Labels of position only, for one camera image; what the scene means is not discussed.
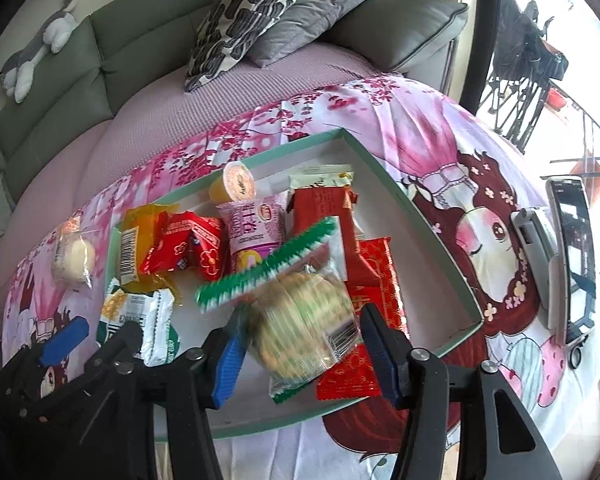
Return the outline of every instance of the blue gripper pad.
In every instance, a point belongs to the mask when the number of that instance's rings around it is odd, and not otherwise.
[[[402,398],[398,364],[392,357],[391,345],[395,345],[395,341],[391,334],[392,330],[386,325],[376,306],[373,305],[373,310],[378,314],[377,317],[382,322],[381,326],[378,325],[378,320],[369,307],[369,304],[365,305],[360,313],[360,332],[376,372],[382,396],[395,407]]]
[[[216,410],[219,410],[233,394],[246,350],[246,345],[236,334],[231,336],[224,347],[216,368],[216,382],[211,393]]]
[[[74,317],[44,343],[38,362],[45,368],[58,366],[89,335],[89,323],[83,317]]]

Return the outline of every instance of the patterned pillow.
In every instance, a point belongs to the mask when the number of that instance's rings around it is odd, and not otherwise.
[[[185,90],[226,72],[296,0],[215,0],[198,28]]]

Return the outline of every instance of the mint green box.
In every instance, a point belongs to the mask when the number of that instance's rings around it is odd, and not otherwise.
[[[406,196],[404,187],[394,182],[382,165],[347,130],[342,128],[305,137],[242,161],[257,180],[259,196],[288,189],[292,168],[317,164],[353,165],[353,189],[359,194],[356,219],[366,238],[391,236],[390,247],[398,274],[402,300],[414,346],[423,346],[443,356],[474,334],[484,318],[464,276],[429,223]],[[217,216],[208,201],[208,188],[220,171],[204,176],[163,196],[156,203],[180,203],[180,209]],[[118,276],[120,225],[110,237],[106,283]],[[180,335],[180,352],[202,343],[206,334],[222,326],[230,315],[226,308],[202,314],[194,304],[194,294],[202,284],[195,272],[176,280],[184,305],[176,306],[173,327]],[[234,395],[222,410],[209,410],[215,438],[259,433],[295,424],[334,412],[359,399],[320,401],[315,385],[282,404],[268,396],[266,371],[247,355]],[[157,440],[166,435],[164,413],[158,409],[155,420]]]

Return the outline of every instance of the sofa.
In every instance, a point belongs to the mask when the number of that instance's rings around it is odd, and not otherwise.
[[[258,105],[387,72],[393,55],[400,58],[393,70],[444,92],[467,14],[465,4],[446,0],[367,0],[343,26],[355,30],[377,16],[384,50],[355,34],[338,37],[334,27],[266,68],[243,60],[185,94],[184,65],[212,1],[107,4],[40,62],[26,99],[0,111],[0,171],[14,204],[0,239],[0,326],[18,262],[132,168]],[[378,16],[377,9],[396,5]]]

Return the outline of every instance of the yellow snack package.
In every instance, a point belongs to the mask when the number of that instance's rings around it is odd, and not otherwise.
[[[147,204],[126,212],[120,234],[120,284],[133,294],[145,294],[168,287],[179,297],[173,282],[162,274],[141,274],[138,269],[154,246],[155,225],[163,211],[174,212],[177,204]]]

